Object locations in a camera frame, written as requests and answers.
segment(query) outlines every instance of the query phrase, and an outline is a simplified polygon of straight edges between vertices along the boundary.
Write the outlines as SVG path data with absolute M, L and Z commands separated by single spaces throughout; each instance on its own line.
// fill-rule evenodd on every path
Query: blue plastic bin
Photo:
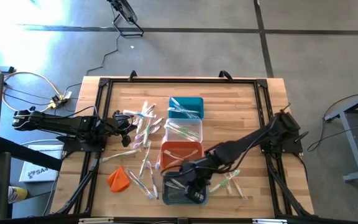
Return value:
M 187 110 L 198 111 L 197 116 L 200 119 L 204 118 L 204 100 L 201 97 L 181 97 L 181 96 L 172 96 L 180 106 L 184 107 Z M 169 107 L 174 107 L 174 102 L 169 99 Z M 168 113 L 169 118 L 188 118 L 183 113 L 169 111 Z

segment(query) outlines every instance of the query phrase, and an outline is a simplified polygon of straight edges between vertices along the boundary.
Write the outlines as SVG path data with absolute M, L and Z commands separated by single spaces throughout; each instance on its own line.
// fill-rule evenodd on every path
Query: metal stand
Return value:
M 118 31 L 123 37 L 143 37 L 143 34 L 144 34 L 143 29 L 142 29 L 139 25 L 137 25 L 137 23 L 136 23 L 133 19 L 131 19 L 129 22 L 131 22 L 131 23 L 133 23 L 135 26 L 137 26 L 137 28 L 139 28 L 139 29 L 142 31 L 142 33 L 141 33 L 141 34 L 124 34 L 124 33 L 122 32 L 122 30 L 120 30 L 120 28 L 118 28 L 118 26 L 117 26 L 117 24 L 116 24 L 116 21 L 117 21 L 120 17 L 121 17 L 121 15 L 118 14 L 118 15 L 116 16 L 116 18 L 113 20 L 112 25 L 117 29 L 117 31 Z
M 332 121 L 336 118 L 340 118 L 344 129 L 345 130 L 351 129 L 352 126 L 349 122 L 349 116 L 351 116 L 354 113 L 358 114 L 358 110 L 356 110 L 356 109 L 358 109 L 358 98 L 355 99 L 354 101 L 352 101 L 351 103 L 349 103 L 348 105 L 345 105 L 345 106 L 339 108 L 338 110 L 333 111 L 332 113 L 327 115 L 324 118 L 324 120 Z M 356 137 L 354 136 L 352 131 L 347 131 L 346 137 L 347 137 L 347 140 L 349 141 L 349 144 L 351 145 L 353 156 L 354 156 L 354 159 L 356 160 L 356 164 L 357 164 L 357 168 L 358 168 L 358 147 L 357 147 L 358 140 L 356 141 L 356 139 L 355 139 Z M 345 181 L 345 183 L 348 183 L 352 180 L 358 180 L 358 172 L 344 175 L 343 180 Z

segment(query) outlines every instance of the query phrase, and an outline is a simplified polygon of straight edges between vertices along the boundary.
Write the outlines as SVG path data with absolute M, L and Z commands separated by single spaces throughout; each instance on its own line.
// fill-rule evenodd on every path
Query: toothbrush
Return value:
M 209 192 L 212 193 L 215 190 L 217 190 L 218 188 L 225 186 L 233 177 L 237 176 L 239 173 L 240 173 L 240 170 L 234 171 L 234 173 L 232 175 L 230 175 L 230 177 L 224 179 L 220 184 L 213 187 Z

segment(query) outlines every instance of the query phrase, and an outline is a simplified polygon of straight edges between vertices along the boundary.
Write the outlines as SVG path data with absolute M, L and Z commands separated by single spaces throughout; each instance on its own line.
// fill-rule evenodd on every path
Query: black cable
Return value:
M 49 132 L 49 133 L 52 133 L 52 134 L 57 134 L 57 135 L 59 135 L 59 136 L 63 136 L 62 134 L 56 133 L 56 132 L 54 132 L 54 131 L 48 131 L 48 130 L 44 130 L 44 129 L 38 129 L 38 130 L 40 130 L 40 131 L 46 131 L 46 132 Z
M 50 194 L 49 194 L 49 198 L 48 198 L 48 202 L 47 202 L 47 206 L 45 206 L 45 210 L 44 212 L 42 213 L 42 216 L 45 216 L 45 214 L 47 213 L 47 210 L 49 208 L 49 205 L 50 205 L 50 202 L 51 202 L 51 199 L 52 199 L 52 195 L 53 195 L 53 190 L 56 186 L 56 183 L 57 183 L 57 179 L 59 178 L 59 173 L 56 175 L 56 178 L 55 178 L 55 181 L 53 181 L 53 184 L 52 184 L 52 188 L 50 189 Z
M 113 8 L 112 4 L 111 4 L 111 10 L 112 10 L 112 14 L 113 14 L 113 16 L 114 16 L 113 19 L 115 19 L 115 18 L 116 18 L 116 13 L 114 13 L 114 8 Z M 116 38 L 116 49 L 113 50 L 112 52 L 109 52 L 109 53 L 105 54 L 105 55 L 103 56 L 103 61 L 102 61 L 101 65 L 100 65 L 99 67 L 96 67 L 96 68 L 92 68 L 92 69 L 87 70 L 85 76 L 88 76 L 89 72 L 92 72 L 92 71 L 97 70 L 97 69 L 99 69 L 99 68 L 103 68 L 104 61 L 106 60 L 106 57 L 107 57 L 108 55 L 111 55 L 111 54 L 113 54 L 113 53 L 115 53 L 115 52 L 118 51 L 118 39 L 120 38 L 120 36 L 121 36 L 121 33 L 119 33 L 118 37 Z
M 271 156 L 272 156 L 273 159 L 278 160 L 278 159 L 281 159 L 282 153 L 272 153 Z
M 84 111 L 84 110 L 87 110 L 87 109 L 89 109 L 89 108 L 94 108 L 94 110 L 96 111 L 96 115 L 99 117 L 98 112 L 97 112 L 97 110 L 96 110 L 96 107 L 95 107 L 95 106 L 89 106 L 89 107 L 86 107 L 86 108 L 84 108 L 84 109 L 82 109 L 82 110 L 80 110 L 80 111 L 78 111 L 78 112 L 69 114 L 69 115 L 67 115 L 67 116 L 62 116 L 62 117 L 58 117 L 58 118 L 51 117 L 51 118 L 44 118 L 44 119 L 63 119 L 63 118 L 68 118 L 68 117 L 71 117 L 71 116 L 73 116 L 73 115 L 76 115 L 76 114 L 78 114 L 78 113 L 80 113 L 80 112 L 82 112 L 82 111 Z
M 65 105 L 63 105 L 63 108 L 67 110 L 68 112 L 75 112 L 75 110 L 68 110 Z
M 34 97 L 38 97 L 38 98 L 50 100 L 50 98 L 46 98 L 46 97 L 43 97 L 43 96 L 37 96 L 37 95 L 31 94 L 31 93 L 26 93 L 26 92 L 20 91 L 20 90 L 15 90 L 15 89 L 13 89 L 13 88 L 11 88 L 11 87 L 9 87 L 9 86 L 4 86 L 4 87 L 5 87 L 5 88 L 8 88 L 8 89 L 10 89 L 10 90 L 19 92 L 19 93 L 27 94 L 27 95 L 29 95 L 29 96 L 34 96 Z
M 354 94 L 354 95 L 351 95 L 351 96 L 347 96 L 347 97 L 345 97 L 345 98 L 342 98 L 342 99 L 338 100 L 337 102 L 333 103 L 333 104 L 326 110 L 326 112 L 324 113 L 324 116 L 323 116 L 323 127 L 322 127 L 322 129 L 321 129 L 320 140 L 321 140 L 321 139 L 323 138 L 323 136 L 324 136 L 324 131 L 325 131 L 325 128 L 326 128 L 326 121 L 324 120 L 324 118 L 325 118 L 325 116 L 327 115 L 329 109 L 331 109 L 334 105 L 336 105 L 337 103 L 341 102 L 342 100 L 349 99 L 349 98 L 351 98 L 351 97 L 353 97 L 353 96 L 358 96 L 358 94 Z M 314 148 L 312 148 L 312 150 L 310 150 L 310 151 L 308 150 L 308 152 L 311 152 L 311 151 L 315 150 L 316 148 L 319 147 L 319 145 L 320 145 L 320 143 L 318 143 Z
M 242 153 L 242 156 L 240 158 L 240 161 L 237 163 L 237 165 L 235 166 L 235 168 L 231 169 L 231 170 L 221 170 L 221 172 L 227 173 L 227 172 L 233 172 L 235 171 L 241 164 L 242 160 L 244 159 L 244 157 L 246 156 L 247 152 L 253 148 L 253 145 L 256 141 L 259 140 L 260 137 L 262 137 L 264 134 L 266 134 L 266 132 L 262 133 L 259 137 L 257 137 L 249 146 L 248 148 Z
M 293 153 L 293 155 L 299 159 L 299 161 L 301 161 L 303 168 L 305 169 L 305 176 L 306 176 L 306 181 L 309 182 L 309 178 L 308 178 L 308 169 L 306 168 L 305 162 L 303 162 L 303 159 L 296 153 Z
M 69 88 L 74 87 L 74 86 L 78 86 L 78 85 L 80 85 L 80 84 L 82 84 L 82 83 L 77 83 L 77 84 L 74 84 L 74 85 L 68 86 L 68 87 L 66 88 L 65 92 L 66 92 Z
M 341 132 L 339 132 L 339 133 L 336 133 L 336 134 L 327 136 L 327 137 L 325 137 L 325 138 L 322 138 L 322 139 L 320 139 L 319 141 L 315 141 L 314 143 L 312 143 L 312 144 L 308 147 L 307 151 L 308 151 L 308 152 L 311 152 L 311 151 L 313 151 L 314 149 L 316 149 L 316 148 L 314 147 L 314 148 L 312 148 L 311 150 L 309 150 L 310 147 L 313 146 L 313 145 L 315 145 L 316 143 L 320 143 L 321 141 L 323 141 L 323 140 L 325 140 L 325 139 L 327 139 L 327 138 L 331 138 L 331 137 L 337 136 L 338 134 L 342 134 L 342 133 L 345 133 L 346 131 L 351 131 L 351 130 L 355 130 L 355 129 L 358 129 L 358 127 L 351 128 L 351 129 L 347 129 L 347 130 L 345 130 L 345 131 L 341 131 Z
M 24 101 L 24 102 L 26 102 L 26 103 L 33 104 L 33 105 L 45 106 L 45 105 L 49 105 L 49 104 L 50 104 L 50 103 L 44 103 L 44 104 L 32 103 L 32 102 L 29 102 L 29 101 L 27 101 L 27 100 L 23 100 L 23 99 L 21 99 L 21 98 L 18 98 L 18 97 L 16 97 L 16 96 L 11 96 L 11 95 L 9 95 L 9 94 L 7 94 L 7 93 L 3 93 L 3 95 L 6 95 L 6 96 L 9 96 L 9 97 L 15 98 L 15 99 L 17 99 L 17 100 L 21 100 L 21 101 Z
M 160 223 L 176 223 L 176 222 L 165 220 L 165 221 L 159 221 L 151 224 L 160 224 Z
M 57 107 L 55 108 L 55 111 L 53 112 L 53 115 L 55 115 L 56 116 L 56 110 L 61 106 L 61 105 L 63 105 L 62 103 L 60 103 L 59 105 L 57 105 Z

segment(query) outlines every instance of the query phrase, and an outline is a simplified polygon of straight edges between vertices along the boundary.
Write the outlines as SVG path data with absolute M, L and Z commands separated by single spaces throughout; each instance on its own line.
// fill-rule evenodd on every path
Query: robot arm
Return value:
M 210 184 L 214 173 L 222 174 L 235 170 L 247 151 L 259 144 L 276 146 L 283 143 L 287 144 L 288 141 L 293 139 L 299 141 L 304 136 L 304 134 L 299 135 L 299 129 L 298 123 L 293 119 L 291 114 L 281 110 L 268 125 L 239 140 L 220 143 L 208 149 L 205 152 L 204 158 L 197 161 L 184 162 L 181 165 L 180 173 L 175 176 L 180 175 L 185 180 L 185 196 L 194 201 L 194 203 L 201 203 L 202 198 L 199 198 L 200 192 Z M 231 167 L 235 163 L 237 167 L 232 169 Z M 267 165 L 270 173 L 276 172 L 272 163 Z M 286 188 L 285 184 L 281 185 L 279 183 L 279 185 L 281 188 Z
M 128 136 L 136 125 L 128 122 L 128 115 L 114 112 L 112 118 L 101 120 L 99 116 L 76 116 L 68 118 L 55 116 L 39 111 L 16 111 L 12 126 L 18 131 L 45 130 L 69 134 L 71 136 L 59 136 L 57 139 L 64 143 L 77 141 L 88 146 L 98 145 L 106 136 L 121 135 L 122 145 L 127 147 L 131 143 Z

